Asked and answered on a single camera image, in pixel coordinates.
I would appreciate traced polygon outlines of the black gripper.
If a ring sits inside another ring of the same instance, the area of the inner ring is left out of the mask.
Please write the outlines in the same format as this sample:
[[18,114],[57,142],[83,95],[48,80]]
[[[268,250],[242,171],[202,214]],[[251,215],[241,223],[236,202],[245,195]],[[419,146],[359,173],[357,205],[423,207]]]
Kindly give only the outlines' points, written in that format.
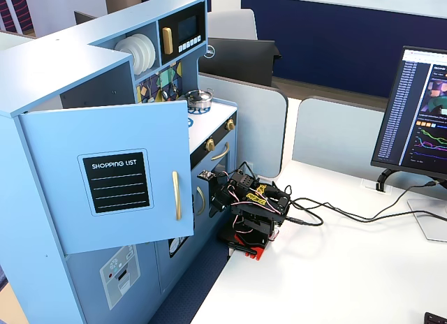
[[218,185],[210,189],[209,217],[213,218],[218,212],[223,212],[233,202],[229,194],[228,185]]

